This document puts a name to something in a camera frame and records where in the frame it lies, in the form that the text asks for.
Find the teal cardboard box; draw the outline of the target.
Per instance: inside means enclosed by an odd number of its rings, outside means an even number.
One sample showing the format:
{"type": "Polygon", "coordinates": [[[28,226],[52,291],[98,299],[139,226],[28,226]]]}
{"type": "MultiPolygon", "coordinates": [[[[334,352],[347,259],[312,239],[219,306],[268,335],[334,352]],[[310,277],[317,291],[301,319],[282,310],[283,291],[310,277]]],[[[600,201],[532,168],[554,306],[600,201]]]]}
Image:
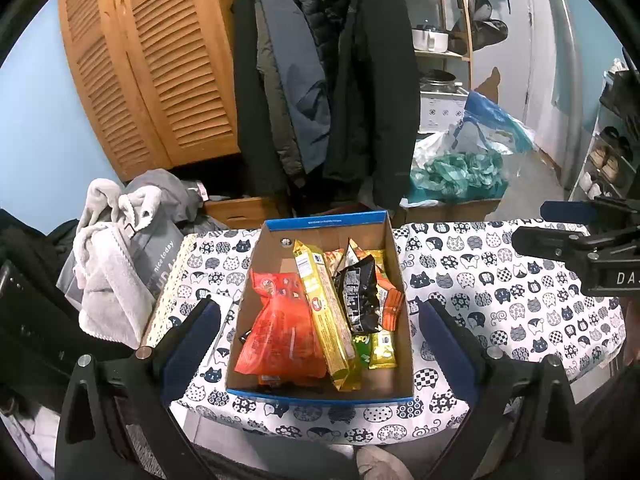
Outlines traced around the teal cardboard box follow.
{"type": "Polygon", "coordinates": [[[427,182],[427,186],[421,186],[412,181],[409,193],[400,201],[400,206],[404,208],[434,207],[476,200],[501,200],[507,188],[506,180],[500,180],[491,186],[459,186],[446,182],[427,182]]]}

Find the long gold biscuit pack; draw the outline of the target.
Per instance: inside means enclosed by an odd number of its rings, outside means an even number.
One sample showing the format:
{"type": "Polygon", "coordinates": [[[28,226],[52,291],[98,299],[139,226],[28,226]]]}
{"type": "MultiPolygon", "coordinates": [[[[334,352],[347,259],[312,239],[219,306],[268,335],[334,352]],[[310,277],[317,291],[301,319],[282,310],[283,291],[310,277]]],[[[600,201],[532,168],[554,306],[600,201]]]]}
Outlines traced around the long gold biscuit pack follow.
{"type": "Polygon", "coordinates": [[[296,240],[293,255],[332,384],[339,392],[357,391],[361,386],[359,358],[323,252],[296,240]]]}

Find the dark hanging jackets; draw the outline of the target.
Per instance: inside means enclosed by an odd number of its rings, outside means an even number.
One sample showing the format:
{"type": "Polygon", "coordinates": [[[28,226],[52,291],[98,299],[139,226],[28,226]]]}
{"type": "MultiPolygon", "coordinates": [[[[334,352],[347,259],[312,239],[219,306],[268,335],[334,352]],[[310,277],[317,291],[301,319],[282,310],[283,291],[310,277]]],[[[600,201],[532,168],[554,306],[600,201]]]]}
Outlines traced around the dark hanging jackets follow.
{"type": "Polygon", "coordinates": [[[419,69],[405,0],[233,0],[238,143],[254,191],[308,216],[409,188],[419,69]]]}

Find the red snack bag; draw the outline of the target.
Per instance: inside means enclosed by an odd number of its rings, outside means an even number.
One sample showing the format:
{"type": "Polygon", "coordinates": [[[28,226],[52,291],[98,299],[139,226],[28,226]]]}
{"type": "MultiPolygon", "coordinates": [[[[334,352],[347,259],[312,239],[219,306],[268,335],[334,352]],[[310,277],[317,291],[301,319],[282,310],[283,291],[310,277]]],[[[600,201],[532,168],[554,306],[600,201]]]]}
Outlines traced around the red snack bag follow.
{"type": "Polygon", "coordinates": [[[326,359],[299,276],[250,271],[250,280],[262,308],[234,370],[282,380],[326,376],[326,359]]]}

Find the orange yellow chip bag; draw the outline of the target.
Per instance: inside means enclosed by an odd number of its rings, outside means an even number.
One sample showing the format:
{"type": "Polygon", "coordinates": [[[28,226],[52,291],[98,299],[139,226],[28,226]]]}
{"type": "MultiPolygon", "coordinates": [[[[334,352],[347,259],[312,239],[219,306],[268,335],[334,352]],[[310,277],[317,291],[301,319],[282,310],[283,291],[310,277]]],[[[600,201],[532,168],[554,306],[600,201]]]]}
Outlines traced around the orange yellow chip bag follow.
{"type": "Polygon", "coordinates": [[[350,238],[345,248],[328,250],[323,253],[324,261],[328,267],[329,274],[334,280],[337,273],[345,269],[346,266],[358,262],[359,260],[372,256],[375,262],[376,280],[378,281],[378,301],[381,307],[381,330],[396,330],[400,307],[404,301],[404,294],[396,287],[387,276],[383,249],[362,249],[350,238]]]}

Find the blue cardboard box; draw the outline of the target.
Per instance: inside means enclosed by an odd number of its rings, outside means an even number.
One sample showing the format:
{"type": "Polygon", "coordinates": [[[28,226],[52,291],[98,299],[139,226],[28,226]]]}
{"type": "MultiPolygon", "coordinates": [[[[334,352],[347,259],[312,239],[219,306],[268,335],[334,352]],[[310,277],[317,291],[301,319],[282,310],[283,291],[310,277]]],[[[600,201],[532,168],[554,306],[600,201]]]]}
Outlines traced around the blue cardboard box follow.
{"type": "Polygon", "coordinates": [[[412,374],[386,212],[266,221],[236,319],[228,391],[368,406],[410,400],[412,374]]]}

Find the cat pattern tablecloth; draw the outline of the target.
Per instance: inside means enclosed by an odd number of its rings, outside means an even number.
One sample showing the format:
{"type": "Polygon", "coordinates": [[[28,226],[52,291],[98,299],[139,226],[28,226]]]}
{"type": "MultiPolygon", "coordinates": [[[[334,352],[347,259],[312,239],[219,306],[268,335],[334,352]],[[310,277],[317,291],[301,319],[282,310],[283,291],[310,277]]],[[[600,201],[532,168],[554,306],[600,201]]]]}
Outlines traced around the cat pattern tablecloth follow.
{"type": "MultiPolygon", "coordinates": [[[[394,231],[408,313],[437,300],[487,348],[513,359],[558,356],[570,379],[614,359],[625,339],[620,304],[586,297],[562,263],[518,255],[515,221],[410,223],[394,231]]],[[[220,334],[182,398],[191,411],[255,434],[363,445],[411,441],[462,422],[468,409],[452,393],[419,327],[410,326],[413,390],[407,400],[356,408],[262,400],[227,382],[231,347],[241,336],[240,302],[259,234],[190,234],[182,242],[145,341],[157,344],[198,300],[212,298],[220,334]]]]}

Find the wooden shelf with pots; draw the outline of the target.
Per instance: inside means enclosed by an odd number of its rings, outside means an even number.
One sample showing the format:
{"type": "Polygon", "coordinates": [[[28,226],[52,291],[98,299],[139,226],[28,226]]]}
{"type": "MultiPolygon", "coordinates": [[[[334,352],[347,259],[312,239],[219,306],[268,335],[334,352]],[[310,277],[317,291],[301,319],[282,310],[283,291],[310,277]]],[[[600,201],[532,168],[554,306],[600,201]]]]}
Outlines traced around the wooden shelf with pots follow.
{"type": "Polygon", "coordinates": [[[420,136],[462,119],[473,89],[469,0],[406,0],[420,75],[420,136]]]}

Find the black snack bag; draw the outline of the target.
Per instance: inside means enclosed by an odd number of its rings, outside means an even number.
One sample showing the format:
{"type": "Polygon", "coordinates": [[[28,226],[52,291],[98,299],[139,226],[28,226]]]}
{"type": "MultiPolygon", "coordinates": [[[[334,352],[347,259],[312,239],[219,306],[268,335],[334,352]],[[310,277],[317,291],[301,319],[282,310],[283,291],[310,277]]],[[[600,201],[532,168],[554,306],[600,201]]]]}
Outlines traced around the black snack bag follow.
{"type": "Polygon", "coordinates": [[[381,330],[381,307],[378,301],[374,258],[367,256],[337,273],[334,280],[348,324],[354,335],[381,330]]]}

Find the orange green cracker bag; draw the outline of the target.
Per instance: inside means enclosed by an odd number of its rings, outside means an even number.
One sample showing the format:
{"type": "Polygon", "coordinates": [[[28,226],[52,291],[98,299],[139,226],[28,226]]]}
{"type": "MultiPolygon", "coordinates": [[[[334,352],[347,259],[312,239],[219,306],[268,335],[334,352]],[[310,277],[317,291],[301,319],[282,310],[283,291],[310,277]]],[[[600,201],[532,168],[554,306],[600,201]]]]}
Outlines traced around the orange green cracker bag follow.
{"type": "Polygon", "coordinates": [[[352,337],[362,366],[367,370],[389,370],[397,366],[394,333],[388,330],[352,337]]]}

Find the wooden louvered wardrobe door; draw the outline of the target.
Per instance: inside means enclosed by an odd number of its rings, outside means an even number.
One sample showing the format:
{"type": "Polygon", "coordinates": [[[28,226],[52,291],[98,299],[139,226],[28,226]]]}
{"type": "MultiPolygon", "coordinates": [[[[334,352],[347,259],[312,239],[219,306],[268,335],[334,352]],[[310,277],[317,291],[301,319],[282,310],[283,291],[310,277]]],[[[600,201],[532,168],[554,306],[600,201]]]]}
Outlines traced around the wooden louvered wardrobe door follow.
{"type": "Polygon", "coordinates": [[[58,0],[78,96],[120,180],[235,154],[232,0],[58,0]]]}

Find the shoe rack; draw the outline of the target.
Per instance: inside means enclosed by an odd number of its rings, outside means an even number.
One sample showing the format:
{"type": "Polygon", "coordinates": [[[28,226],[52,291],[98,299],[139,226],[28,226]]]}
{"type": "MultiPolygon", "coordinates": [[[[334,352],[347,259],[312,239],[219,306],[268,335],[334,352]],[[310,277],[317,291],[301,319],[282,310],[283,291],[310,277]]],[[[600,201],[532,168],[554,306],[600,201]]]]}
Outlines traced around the shoe rack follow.
{"type": "Polygon", "coordinates": [[[568,199],[626,198],[639,173],[639,137],[620,114],[629,68],[616,58],[603,74],[596,119],[568,199]]]}

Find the grey white towel pile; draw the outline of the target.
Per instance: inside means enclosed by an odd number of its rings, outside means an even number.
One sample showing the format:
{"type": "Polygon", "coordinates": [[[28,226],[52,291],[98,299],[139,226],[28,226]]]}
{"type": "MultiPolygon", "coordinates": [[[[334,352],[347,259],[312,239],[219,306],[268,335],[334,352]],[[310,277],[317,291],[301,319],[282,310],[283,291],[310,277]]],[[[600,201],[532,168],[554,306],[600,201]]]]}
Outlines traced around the grey white towel pile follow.
{"type": "Polygon", "coordinates": [[[163,169],[127,186],[99,178],[87,190],[59,290],[90,336],[139,348],[191,224],[203,206],[200,182],[163,169]]]}

